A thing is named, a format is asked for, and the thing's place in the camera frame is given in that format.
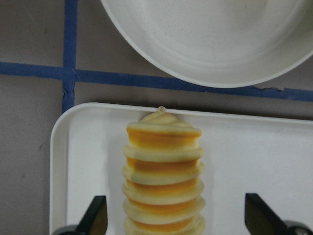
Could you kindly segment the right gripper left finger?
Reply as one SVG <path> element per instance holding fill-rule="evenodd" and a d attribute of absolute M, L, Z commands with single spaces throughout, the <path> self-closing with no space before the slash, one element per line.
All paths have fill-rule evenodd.
<path fill-rule="evenodd" d="M 95 196 L 77 226 L 78 235 L 105 235 L 108 211 L 105 195 Z"/>

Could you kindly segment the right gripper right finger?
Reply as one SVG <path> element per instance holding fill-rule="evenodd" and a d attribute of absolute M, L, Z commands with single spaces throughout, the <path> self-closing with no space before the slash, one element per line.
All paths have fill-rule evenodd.
<path fill-rule="evenodd" d="M 256 193 L 245 195 L 244 222 L 251 235 L 290 235 L 287 225 Z"/>

